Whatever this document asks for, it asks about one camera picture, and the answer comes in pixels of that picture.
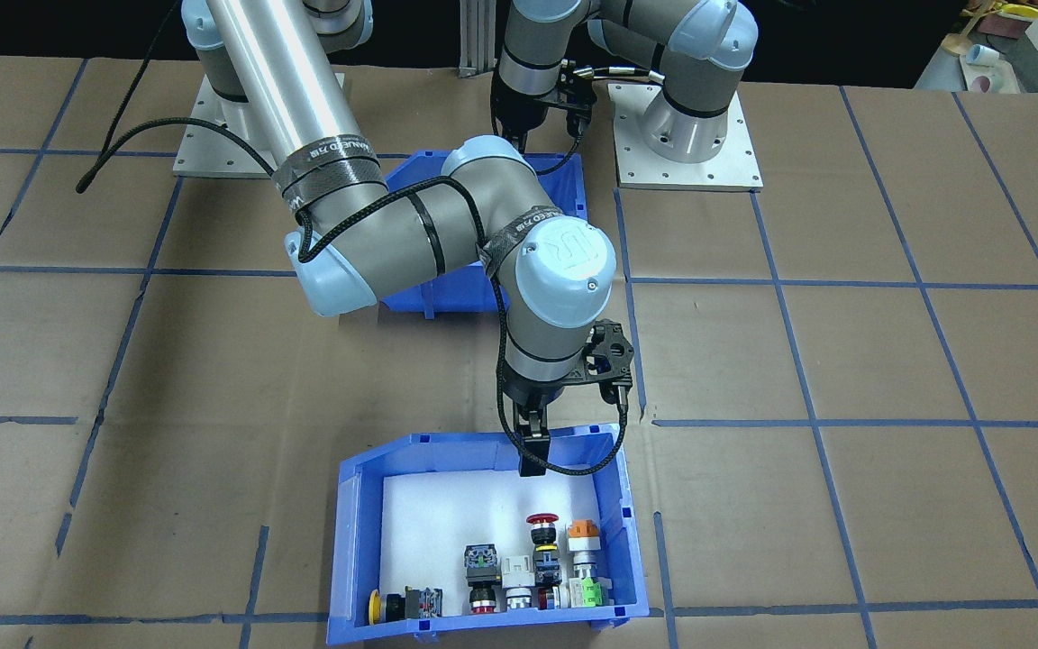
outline metal mounting plate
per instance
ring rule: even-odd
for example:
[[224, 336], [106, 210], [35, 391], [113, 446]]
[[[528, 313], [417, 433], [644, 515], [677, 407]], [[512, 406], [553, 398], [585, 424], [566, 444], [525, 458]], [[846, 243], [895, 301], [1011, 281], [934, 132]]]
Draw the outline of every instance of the metal mounting plate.
[[[338, 86], [343, 86], [344, 75], [335, 73], [334, 78], [338, 80]], [[194, 98], [190, 116], [215, 124], [226, 124], [219, 96], [215, 94], [206, 77], [198, 86], [198, 96]], [[260, 155], [271, 166], [275, 166], [275, 159], [271, 156], [271, 152], [265, 151], [264, 143], [250, 142], [250, 144], [258, 148]], [[182, 135], [179, 155], [174, 159], [174, 173], [188, 178], [269, 178], [263, 168], [247, 156], [247, 152], [243, 152], [235, 142], [199, 127], [187, 127], [187, 131]]]
[[614, 105], [614, 154], [619, 186], [631, 189], [692, 189], [701, 192], [747, 192], [762, 188], [762, 174], [739, 96], [728, 108], [728, 135], [717, 156], [704, 163], [670, 161], [653, 152], [639, 135], [638, 120], [659, 91], [657, 85], [608, 85]]

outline black cable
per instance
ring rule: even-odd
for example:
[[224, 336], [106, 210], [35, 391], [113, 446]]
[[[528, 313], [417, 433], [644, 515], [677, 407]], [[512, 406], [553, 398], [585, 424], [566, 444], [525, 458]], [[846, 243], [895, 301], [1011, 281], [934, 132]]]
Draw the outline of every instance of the black cable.
[[539, 465], [539, 467], [547, 468], [549, 471], [556, 474], [562, 474], [564, 476], [590, 476], [601, 468], [606, 467], [610, 464], [614, 457], [618, 456], [619, 450], [623, 447], [623, 438], [627, 433], [627, 411], [623, 407], [619, 408], [619, 435], [614, 439], [614, 444], [611, 451], [603, 457], [602, 460], [597, 461], [597, 463], [592, 464], [588, 468], [567, 468], [559, 467], [558, 464], [553, 464], [551, 461], [544, 460], [543, 457], [537, 456], [531, 453], [529, 449], [523, 445], [522, 438], [515, 431], [511, 430], [511, 426], [508, 424], [507, 409], [502, 404], [502, 386], [506, 383], [506, 379], [502, 377], [502, 367], [503, 362], [507, 362], [507, 350], [508, 350], [508, 312], [507, 307], [502, 304], [502, 293], [499, 291], [499, 280], [495, 279], [494, 276], [491, 277], [491, 291], [495, 294], [495, 312], [498, 314], [499, 318], [499, 354], [498, 358], [495, 359], [495, 410], [499, 415], [499, 425], [502, 427], [503, 434], [508, 435], [508, 439], [511, 440], [512, 447], [516, 448], [519, 455], [523, 457], [524, 460], [532, 461]]
[[555, 171], [559, 171], [559, 168], [563, 165], [568, 164], [568, 161], [571, 160], [571, 156], [576, 155], [576, 152], [579, 151], [579, 143], [583, 138], [584, 137], [580, 133], [576, 137], [576, 140], [574, 140], [574, 142], [571, 143], [571, 147], [568, 148], [568, 155], [565, 155], [563, 160], [557, 161], [553, 166], [539, 169], [539, 171], [536, 171], [536, 175], [547, 175], [547, 173], [554, 173]]
[[206, 119], [195, 119], [193, 118], [193, 116], [168, 116], [168, 118], [151, 119], [149, 121], [144, 121], [143, 124], [139, 124], [138, 127], [132, 128], [131, 131], [128, 131], [122, 135], [120, 135], [119, 138], [115, 140], [114, 144], [111, 144], [110, 148], [107, 148], [107, 151], [103, 152], [102, 154], [99, 154], [99, 159], [94, 161], [94, 164], [91, 165], [89, 169], [86, 169], [86, 173], [83, 173], [83, 177], [81, 178], [81, 180], [79, 180], [79, 184], [75, 186], [75, 192], [78, 192], [80, 194], [85, 192], [86, 189], [90, 187], [91, 182], [94, 182], [94, 177], [99, 175], [99, 171], [100, 169], [103, 168], [103, 165], [105, 165], [107, 161], [109, 161], [112, 157], [114, 157], [114, 154], [118, 153], [119, 148], [121, 148], [124, 144], [126, 144], [130, 139], [132, 139], [133, 136], [139, 135], [141, 132], [144, 131], [149, 131], [149, 129], [152, 128], [175, 127], [175, 125], [189, 125], [190, 127], [200, 127], [208, 129], [208, 131], [218, 133], [219, 135], [226, 137], [227, 140], [231, 140], [231, 142], [238, 144], [239, 147], [243, 150], [243, 152], [247, 152], [247, 155], [250, 156], [250, 159], [255, 161], [255, 163], [258, 164], [258, 166], [261, 166], [264, 172], [267, 172], [268, 175], [273, 175], [275, 173], [275, 168], [272, 168], [271, 164], [269, 164], [268, 161], [266, 161], [263, 158], [263, 156], [258, 155], [258, 152], [256, 152], [254, 147], [251, 147], [251, 145], [248, 144], [247, 141], [243, 139], [243, 137], [239, 137], [238, 135], [235, 135], [235, 133], [231, 133], [230, 129], [219, 127], [219, 125], [215, 124], [214, 121], [207, 121]]
[[152, 37], [152, 44], [146, 47], [146, 54], [143, 55], [143, 62], [139, 65], [139, 71], [135, 73], [135, 78], [131, 81], [131, 87], [127, 88], [127, 97], [122, 99], [122, 103], [119, 104], [119, 110], [115, 112], [114, 119], [111, 119], [111, 128], [106, 131], [106, 137], [103, 139], [103, 145], [99, 148], [99, 156], [103, 155], [103, 152], [107, 151], [111, 146], [111, 140], [114, 139], [116, 131], [119, 131], [119, 121], [122, 119], [122, 113], [127, 111], [127, 106], [131, 103], [131, 98], [135, 94], [136, 87], [139, 87], [139, 82], [143, 79], [143, 75], [146, 74], [146, 69], [152, 63], [152, 54], [155, 52], [155, 48], [158, 45], [158, 39], [162, 36], [162, 32], [166, 31], [166, 25], [170, 22], [170, 17], [172, 17], [175, 11], [179, 10], [179, 4], [182, 4], [182, 0], [174, 0], [170, 4], [170, 8], [167, 9], [166, 16], [162, 17], [162, 22], [160, 28], [155, 32], [155, 37]]

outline electrical component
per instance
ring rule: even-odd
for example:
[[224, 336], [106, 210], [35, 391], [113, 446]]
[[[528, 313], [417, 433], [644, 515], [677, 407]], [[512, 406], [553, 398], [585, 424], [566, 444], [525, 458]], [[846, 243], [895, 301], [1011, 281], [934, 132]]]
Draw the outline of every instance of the electrical component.
[[376, 625], [379, 623], [397, 623], [400, 620], [419, 620], [443, 617], [443, 589], [404, 588], [404, 595], [388, 592], [379, 595], [379, 589], [372, 591], [366, 600], [366, 621]]
[[508, 599], [508, 610], [529, 609], [535, 594], [536, 571], [531, 568], [530, 557], [506, 557], [502, 559], [502, 592]]
[[467, 586], [470, 587], [470, 612], [474, 615], [494, 613], [498, 609], [495, 587], [502, 584], [495, 544], [468, 545], [462, 551], [462, 562], [467, 571]]
[[568, 579], [568, 595], [572, 606], [602, 606], [611, 580], [595, 574], [600, 550], [598, 526], [591, 518], [576, 520], [568, 528], [568, 550], [574, 576]]

